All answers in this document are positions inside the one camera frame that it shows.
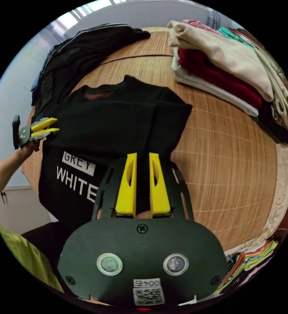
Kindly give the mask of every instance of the pink folded shirt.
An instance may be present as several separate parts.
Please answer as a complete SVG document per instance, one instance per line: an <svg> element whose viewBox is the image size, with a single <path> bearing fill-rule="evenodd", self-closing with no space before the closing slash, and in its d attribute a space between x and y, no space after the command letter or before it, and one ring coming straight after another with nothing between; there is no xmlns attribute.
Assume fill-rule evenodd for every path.
<svg viewBox="0 0 288 314"><path fill-rule="evenodd" d="M214 34L220 35L220 36L224 36L222 33L220 33L217 30L212 29L211 27L202 24L200 21L197 20L183 20L183 23L189 24L191 26L197 27L197 28L201 28L201 29L205 29L208 30L209 32L212 32Z"/></svg>

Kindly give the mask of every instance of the camera lens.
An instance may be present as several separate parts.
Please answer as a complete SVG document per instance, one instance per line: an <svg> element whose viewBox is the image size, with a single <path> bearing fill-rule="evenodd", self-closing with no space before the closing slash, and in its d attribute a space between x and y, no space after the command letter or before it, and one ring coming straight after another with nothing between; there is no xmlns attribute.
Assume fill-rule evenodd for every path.
<svg viewBox="0 0 288 314"><path fill-rule="evenodd" d="M107 276L115 276L122 271L123 264L117 255L105 253L98 257L97 268Z"/></svg>
<svg viewBox="0 0 288 314"><path fill-rule="evenodd" d="M189 266L188 259L182 254L175 253L165 258L163 268L164 271L172 276L183 274Z"/></svg>

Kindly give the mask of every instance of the cabinet handle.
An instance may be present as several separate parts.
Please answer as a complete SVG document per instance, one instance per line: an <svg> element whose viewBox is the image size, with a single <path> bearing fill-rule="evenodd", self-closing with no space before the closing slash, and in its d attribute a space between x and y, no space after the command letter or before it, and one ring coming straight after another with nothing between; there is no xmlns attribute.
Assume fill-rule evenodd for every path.
<svg viewBox="0 0 288 314"><path fill-rule="evenodd" d="M3 192L1 192L0 195L1 195L3 203L5 204L4 199L3 199Z"/></svg>
<svg viewBox="0 0 288 314"><path fill-rule="evenodd" d="M6 200L6 204L9 204L8 197L7 197L7 194L5 192L3 192L3 196L4 196L5 200Z"/></svg>
<svg viewBox="0 0 288 314"><path fill-rule="evenodd" d="M0 195L1 195L3 203L9 204L7 194L5 192L1 192Z"/></svg>

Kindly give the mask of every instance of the teal folded shirt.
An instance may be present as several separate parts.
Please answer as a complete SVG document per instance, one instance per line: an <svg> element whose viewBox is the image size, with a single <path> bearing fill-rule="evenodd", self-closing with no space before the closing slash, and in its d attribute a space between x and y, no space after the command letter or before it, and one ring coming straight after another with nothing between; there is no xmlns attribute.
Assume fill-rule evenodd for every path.
<svg viewBox="0 0 288 314"><path fill-rule="evenodd" d="M243 39L241 39L240 37L236 36L235 34L233 34L229 29L225 28L225 27L220 27L218 29L218 31L220 33L222 33L226 38L229 38L229 39L234 39L234 40L237 40L238 42L246 45L247 47L253 49L252 46L248 45Z"/></svg>

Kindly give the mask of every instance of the yellow sleeve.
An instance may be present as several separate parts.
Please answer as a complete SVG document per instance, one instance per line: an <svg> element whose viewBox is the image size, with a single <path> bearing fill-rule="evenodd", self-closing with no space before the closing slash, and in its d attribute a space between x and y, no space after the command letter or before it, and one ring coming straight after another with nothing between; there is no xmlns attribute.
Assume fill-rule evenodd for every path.
<svg viewBox="0 0 288 314"><path fill-rule="evenodd" d="M5 230L0 224L0 234L20 264L34 277L63 292L48 259L21 235Z"/></svg>

